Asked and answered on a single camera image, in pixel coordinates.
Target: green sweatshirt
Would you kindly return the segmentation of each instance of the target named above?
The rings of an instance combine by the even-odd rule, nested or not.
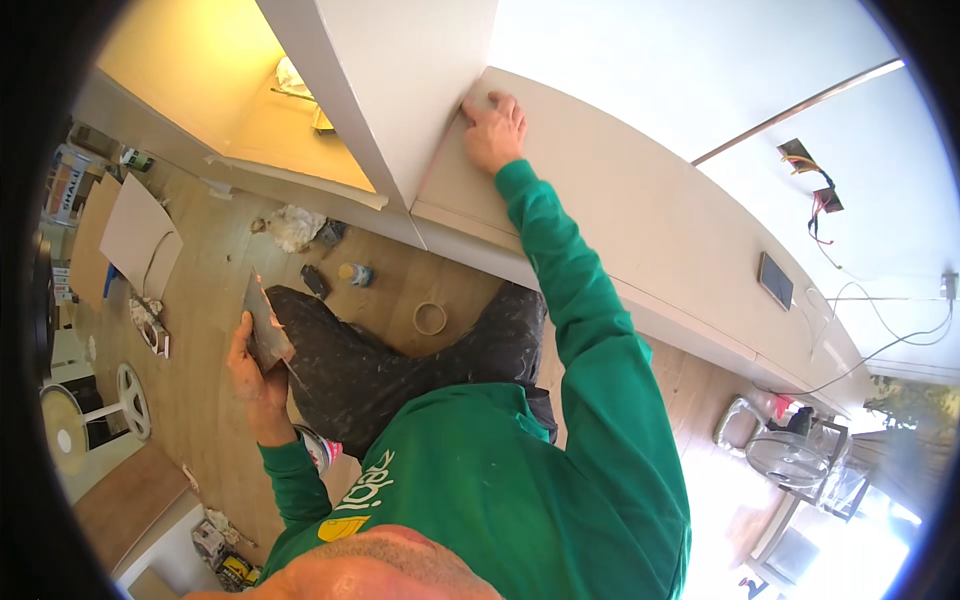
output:
[[[302,444],[261,447],[287,529],[260,581],[319,544],[396,523],[511,600],[680,597],[690,513],[650,348],[550,184],[526,160],[495,181],[557,326],[566,451],[511,383],[409,401],[335,508]]]

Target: cardboard sheet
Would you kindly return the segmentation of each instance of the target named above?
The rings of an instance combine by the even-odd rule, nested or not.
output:
[[[283,331],[283,325],[276,319],[276,313],[263,291],[256,269],[250,272],[243,308],[249,310],[253,316],[253,335],[247,342],[247,348],[260,370],[267,372],[280,360],[289,363],[296,352],[294,345]]]
[[[104,303],[104,283],[110,265],[100,252],[100,241],[119,194],[120,181],[110,175],[93,184],[70,257],[70,289],[97,312]]]
[[[183,240],[170,216],[133,175],[127,175],[107,221],[100,252],[137,294],[160,300]]]

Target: paint bucket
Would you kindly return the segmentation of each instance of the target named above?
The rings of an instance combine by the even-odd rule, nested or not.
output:
[[[294,429],[300,433],[300,436],[303,438],[303,445],[306,446],[306,451],[310,453],[313,464],[317,466],[317,472],[323,477],[326,470],[330,468],[333,461],[336,460],[340,452],[343,451],[343,445],[339,442],[331,442],[317,434],[317,432],[309,426],[301,423],[294,423]]]
[[[150,166],[154,164],[152,158],[130,146],[124,146],[120,149],[120,162],[129,169],[143,173],[146,173]]]
[[[350,285],[357,287],[367,287],[373,281],[373,270],[355,262],[345,262],[340,265],[337,275],[340,279],[345,279],[350,282]]]

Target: man's right hand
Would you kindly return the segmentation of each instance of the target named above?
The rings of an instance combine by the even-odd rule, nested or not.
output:
[[[488,97],[496,105],[493,110],[475,107],[469,96],[461,105],[473,121],[464,135],[464,146],[473,164],[496,175],[505,165],[523,158],[527,117],[510,94],[492,91]]]
[[[247,352],[252,331],[253,317],[244,311],[227,354],[233,390],[244,404],[247,421],[260,445],[288,444],[297,439],[297,432],[287,415],[287,368],[280,362],[266,376],[260,374]]]

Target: electrical wires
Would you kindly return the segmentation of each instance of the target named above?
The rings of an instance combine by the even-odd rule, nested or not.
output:
[[[860,288],[860,291],[863,292],[863,296],[870,302],[870,305],[874,308],[874,312],[876,313],[876,317],[877,317],[878,319],[880,319],[880,324],[883,325],[883,328],[886,329],[887,331],[889,331],[889,332],[890,332],[890,335],[894,336],[895,338],[902,338],[902,336],[897,335],[897,333],[896,333],[893,329],[890,328],[890,325],[888,325],[887,322],[883,321],[883,317],[880,315],[879,309],[876,308],[876,304],[874,303],[873,297],[871,297],[870,294],[867,292],[867,290],[863,289],[863,286],[860,285],[859,283],[857,283],[856,281],[850,281],[850,282],[848,282],[846,285],[844,285],[842,288],[840,288],[840,291],[839,291],[839,292],[837,292],[837,298],[835,298],[835,299],[833,300],[833,310],[830,312],[830,320],[833,321],[834,319],[836,319],[836,315],[837,315],[837,302],[840,301],[840,296],[843,294],[843,291],[846,290],[848,287],[850,287],[850,286],[852,286],[852,285],[855,285],[856,287]],[[953,301],[952,301],[952,300],[950,301],[950,309],[949,309],[949,310],[950,310],[950,311],[953,310]],[[947,334],[948,334],[949,331],[950,331],[950,326],[952,325],[952,321],[949,321],[949,322],[948,322],[948,321],[944,321],[943,323],[940,324],[940,327],[943,327],[944,324],[947,325],[947,330],[944,331],[943,335],[941,335],[939,338],[937,338],[937,339],[934,340],[933,342],[910,342],[909,340],[906,340],[906,339],[904,339],[903,342],[904,342],[905,344],[909,344],[910,346],[933,346],[933,345],[936,344],[937,342],[940,342],[940,341],[943,340],[945,337],[947,337]],[[938,331],[938,330],[940,329],[940,327],[937,327],[936,329],[931,330],[930,333],[933,333],[933,332],[935,332],[935,331]]]
[[[835,189],[836,186],[833,184],[833,180],[830,178],[830,176],[827,175],[827,172],[824,171],[820,167],[820,165],[814,162],[811,158],[807,158],[806,156],[799,156],[799,155],[786,155],[780,159],[780,162],[787,162],[787,161],[789,161],[792,165],[794,162],[803,162],[809,165],[805,167],[796,167],[796,165],[793,165],[796,168],[793,170],[792,173],[790,173],[790,175],[797,175],[798,173],[807,173],[810,171],[815,171],[824,177],[824,180],[827,182],[827,188],[829,190]],[[824,198],[821,192],[823,192],[823,190],[817,190],[813,192],[813,205],[810,207],[810,220],[806,222],[806,233],[811,238],[813,238],[813,241],[817,243],[817,250],[819,250],[820,254],[822,254],[824,258],[827,261],[829,261],[831,265],[833,265],[833,268],[838,271],[842,271],[843,266],[838,265],[836,261],[830,258],[829,254],[827,254],[827,251],[824,250],[823,248],[823,246],[833,245],[833,240],[825,242],[819,237],[820,213],[827,207],[827,204],[829,204],[829,198]]]
[[[904,336],[898,337],[896,340],[894,340],[894,341],[891,342],[890,344],[887,344],[886,346],[884,346],[884,347],[882,347],[882,348],[880,348],[880,349],[872,352],[869,356],[865,357],[863,360],[861,360],[861,361],[858,362],[857,364],[853,365],[853,367],[852,367],[851,369],[849,369],[848,371],[846,371],[845,373],[843,373],[843,374],[840,375],[839,377],[835,377],[835,378],[831,379],[830,381],[828,381],[827,383],[825,383],[824,385],[822,385],[822,386],[820,386],[820,387],[813,388],[812,390],[806,390],[806,391],[804,391],[804,392],[775,392],[775,391],[773,391],[773,390],[768,390],[768,389],[766,389],[766,388],[761,388],[760,386],[758,386],[758,385],[757,385],[756,383],[754,383],[754,382],[751,382],[751,383],[754,383],[754,387],[757,388],[758,390],[760,390],[760,391],[762,391],[762,392],[766,392],[767,394],[775,394],[775,395],[777,395],[777,396],[805,396],[805,395],[807,395],[807,394],[814,394],[814,393],[816,393],[816,392],[819,392],[819,391],[823,390],[824,388],[826,388],[826,386],[832,385],[832,384],[836,383],[837,381],[840,381],[841,379],[843,379],[844,377],[846,377],[847,375],[849,375],[850,373],[852,373],[853,371],[855,371],[860,365],[864,364],[865,362],[867,362],[867,361],[870,360],[871,358],[877,356],[878,354],[880,354],[880,353],[883,352],[884,350],[886,350],[886,349],[888,349],[888,348],[890,348],[890,347],[892,347],[892,346],[895,346],[896,344],[899,344],[900,342],[905,342],[905,343],[907,343],[907,344],[912,344],[912,345],[914,345],[914,346],[932,346],[933,344],[936,344],[937,342],[940,342],[941,340],[943,340],[945,337],[947,337],[947,334],[948,334],[949,331],[950,331],[950,326],[953,324],[953,300],[950,300],[949,303],[950,303],[950,306],[949,306],[949,310],[947,311],[947,317],[943,320],[942,323],[940,323],[940,324],[937,325],[936,327],[930,329],[929,331],[915,331],[915,332],[913,332],[913,333],[911,333],[911,334],[909,334],[909,335],[904,335]],[[835,315],[835,314],[836,314],[836,301],[833,303],[833,312],[834,312],[834,315]],[[934,342],[929,342],[929,343],[925,343],[925,344],[919,344],[919,343],[916,343],[916,342],[908,342],[908,341],[907,341],[907,340],[909,340],[910,338],[915,337],[915,336],[918,336],[918,335],[929,335],[929,334],[931,334],[931,333],[936,333],[937,331],[939,331],[940,329],[942,329],[944,326],[947,328],[947,330],[944,331],[944,333],[943,333],[939,338],[937,338],[937,340],[934,341]],[[890,333],[893,333],[893,331],[890,329],[890,327],[887,327],[887,331],[890,331]]]

